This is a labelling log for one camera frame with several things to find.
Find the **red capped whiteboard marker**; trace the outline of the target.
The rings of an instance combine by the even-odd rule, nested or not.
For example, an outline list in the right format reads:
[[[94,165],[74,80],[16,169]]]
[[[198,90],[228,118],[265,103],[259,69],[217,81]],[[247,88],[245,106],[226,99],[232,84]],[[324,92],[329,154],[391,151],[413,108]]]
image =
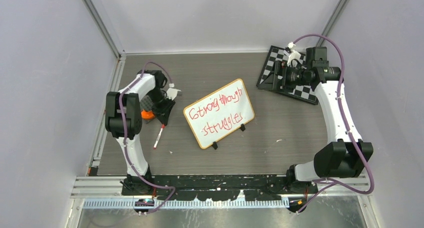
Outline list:
[[[156,140],[155,140],[155,143],[154,143],[154,145],[153,145],[153,149],[154,149],[154,150],[156,150],[156,149],[157,149],[157,147],[158,147],[159,141],[160,141],[160,139],[161,139],[161,136],[162,136],[162,133],[163,133],[163,131],[164,131],[165,127],[166,127],[166,126],[165,126],[164,124],[162,124],[162,125],[161,125],[161,127],[160,127],[159,133],[158,133],[158,135],[157,135],[157,137],[156,137]]]

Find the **white whiteboard orange frame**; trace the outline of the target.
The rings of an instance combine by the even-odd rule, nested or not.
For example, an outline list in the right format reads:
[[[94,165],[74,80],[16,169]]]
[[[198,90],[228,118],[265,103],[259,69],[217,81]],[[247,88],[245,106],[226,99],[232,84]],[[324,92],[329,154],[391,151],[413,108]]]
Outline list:
[[[240,78],[186,106],[183,115],[201,149],[217,149],[218,141],[238,129],[244,131],[245,125],[255,118]]]

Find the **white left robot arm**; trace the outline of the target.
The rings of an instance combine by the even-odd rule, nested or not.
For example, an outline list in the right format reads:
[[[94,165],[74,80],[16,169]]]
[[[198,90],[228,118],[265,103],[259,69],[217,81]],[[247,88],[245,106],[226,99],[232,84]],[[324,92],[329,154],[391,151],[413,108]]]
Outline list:
[[[135,79],[119,91],[106,95],[105,128],[120,145],[126,166],[127,186],[134,186],[141,195],[148,195],[155,184],[143,154],[140,133],[143,125],[142,98],[149,97],[153,103],[152,112],[164,126],[169,122],[175,105],[174,98],[163,90],[168,79],[160,70],[140,71]]]

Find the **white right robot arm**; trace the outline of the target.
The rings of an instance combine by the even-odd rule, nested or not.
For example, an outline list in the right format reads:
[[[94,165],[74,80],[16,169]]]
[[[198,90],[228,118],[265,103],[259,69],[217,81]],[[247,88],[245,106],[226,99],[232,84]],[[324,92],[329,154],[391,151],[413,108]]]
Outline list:
[[[269,48],[256,87],[320,105],[326,125],[327,145],[312,161],[294,164],[285,186],[299,193],[306,185],[325,179],[359,177],[374,148],[359,134],[346,99],[341,69],[330,66],[326,47],[309,47],[304,53],[289,47]]]

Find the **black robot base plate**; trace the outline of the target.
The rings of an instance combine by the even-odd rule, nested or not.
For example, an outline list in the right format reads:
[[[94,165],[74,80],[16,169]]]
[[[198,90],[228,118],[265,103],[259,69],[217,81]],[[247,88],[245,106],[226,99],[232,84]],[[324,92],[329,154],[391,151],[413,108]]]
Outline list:
[[[318,191],[310,182],[292,181],[284,174],[155,175],[155,186],[122,184],[123,196],[152,196],[160,201],[276,201],[280,195],[306,195]]]

